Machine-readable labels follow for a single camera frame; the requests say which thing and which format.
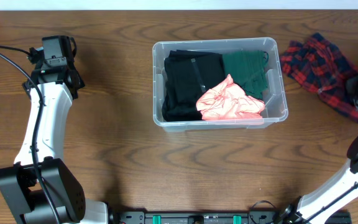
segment clothing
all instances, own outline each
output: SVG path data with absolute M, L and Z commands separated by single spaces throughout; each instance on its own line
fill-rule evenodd
M 262 92 L 267 89 L 265 66 L 269 55 L 261 50 L 238 51 L 223 55 L 224 72 L 234 83 L 249 96 L 262 99 Z
M 280 57 L 283 73 L 341 115 L 358 123 L 358 110 L 346 96 L 346 80 L 358 75 L 357 68 L 339 48 L 321 34 L 313 34 L 305 44 L 291 41 Z
M 199 121 L 197 100 L 224 79 L 222 55 L 189 50 L 171 51 L 165 59 L 167 94 L 162 105 L 165 121 Z
M 265 103 L 252 96 L 234 83 L 230 74 L 216 87 L 208 90 L 196 104 L 203 120 L 220 119 L 262 119 L 259 115 Z

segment cable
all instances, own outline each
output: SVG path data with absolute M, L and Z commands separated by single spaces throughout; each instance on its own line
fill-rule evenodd
M 325 210 L 329 209 L 331 206 L 333 206 L 335 203 L 346 197 L 346 195 L 350 194 L 353 190 L 358 188 L 358 184 L 354 184 L 353 187 L 351 187 L 349 190 L 347 190 L 345 193 L 343 193 L 341 196 L 333 200 L 331 203 L 329 203 L 327 206 L 323 207 L 320 211 L 316 212 L 314 215 L 312 215 L 310 218 L 308 218 L 306 221 L 302 222 L 302 224 L 307 224 L 312 219 L 316 218 L 318 215 L 320 215 Z
M 254 216 L 251 215 L 251 211 L 252 209 L 254 209 L 257 205 L 261 204 L 261 203 L 267 203 L 269 205 L 271 205 L 274 210 L 276 210 L 276 206 L 274 206 L 274 204 L 272 204 L 271 202 L 269 201 L 266 201 L 266 200 L 261 200 L 261 201 L 258 201 L 257 203 L 255 203 L 250 209 L 249 209 L 249 218 L 251 219 L 251 221 L 254 223 L 254 224 L 257 224 L 254 220 Z M 266 224 L 272 224 L 274 222 L 274 220 L 272 220 L 271 222 L 267 222 Z
M 23 52 L 23 53 L 25 53 L 25 54 L 27 54 L 27 55 L 31 55 L 30 52 L 27 52 L 27 51 L 22 50 L 22 49 L 17 49 L 17 48 L 15 48 L 15 47 L 6 47 L 6 46 L 1 46 L 1 45 L 0 45 L 0 49 L 16 50 L 16 51 L 18 51 L 18 52 Z
M 31 141 L 31 155 L 32 155 L 32 162 L 34 163 L 34 170 L 35 170 L 35 175 L 37 176 L 37 179 L 41 185 L 41 188 L 45 194 L 45 197 L 47 198 L 47 201 L 52 209 L 52 212 L 53 214 L 55 215 L 55 218 L 56 218 L 56 222 L 57 224 L 61 224 L 60 222 L 60 217 L 59 217 L 59 214 L 57 212 L 57 209 L 56 209 L 56 206 L 55 204 L 53 203 L 52 201 L 52 198 L 49 194 L 49 191 L 45 185 L 45 182 L 41 176 L 41 172 L 39 170 L 39 167 L 38 167 L 38 160 L 37 160 L 37 155 L 36 155 L 36 152 L 37 152 L 37 135 L 38 135 L 38 129 L 39 129 L 39 126 L 40 126 L 40 122 L 41 122 L 41 115 L 42 115 L 42 110 L 44 108 L 44 98 L 42 96 L 42 93 L 40 91 L 40 89 L 38 88 L 38 86 L 31 80 L 30 76 L 22 69 L 20 68 L 20 66 L 18 66 L 16 63 L 14 63 L 12 60 L 10 60 L 9 58 L 7 58 L 6 56 L 4 56 L 3 54 L 0 53 L 0 57 L 5 59 L 7 62 L 9 62 L 11 65 L 13 65 L 14 67 L 16 67 L 20 72 L 23 73 L 23 75 L 31 82 L 31 84 L 34 86 L 35 90 L 37 91 L 38 93 L 38 96 L 39 96 L 39 103 L 40 103 L 40 106 L 39 106 L 39 110 L 38 110 L 38 114 L 37 114 L 37 119 L 35 120 L 35 126 L 34 126 L 34 132 L 32 134 L 32 141 Z

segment folded plaid shirt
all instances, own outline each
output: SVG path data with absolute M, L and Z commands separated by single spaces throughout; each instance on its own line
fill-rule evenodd
M 304 89 L 317 93 L 338 113 L 358 123 L 358 110 L 345 90 L 346 80 L 358 71 L 336 45 L 315 33 L 305 44 L 291 41 L 280 62 L 283 72 Z

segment green marker strip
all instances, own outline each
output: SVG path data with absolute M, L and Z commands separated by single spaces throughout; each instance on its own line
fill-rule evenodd
M 240 215 L 233 216 L 233 224 L 241 224 L 241 216 Z
M 153 216 L 153 224 L 161 224 L 161 216 L 160 215 Z

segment clear plastic container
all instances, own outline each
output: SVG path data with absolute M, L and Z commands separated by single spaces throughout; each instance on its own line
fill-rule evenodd
M 268 88 L 262 93 L 265 109 L 261 112 L 263 119 L 232 119 L 219 121 L 180 121 L 167 122 L 162 117 L 162 105 L 166 89 L 167 74 L 164 60 L 171 50 L 195 50 L 226 54 L 239 50 L 263 50 L 268 53 L 268 64 L 265 75 Z M 287 100 L 277 43 L 270 37 L 229 39 L 229 40 L 196 40 L 158 42 L 153 46 L 153 120 L 166 131 L 186 131 L 192 129 L 216 128 L 266 128 L 284 121 L 288 117 Z

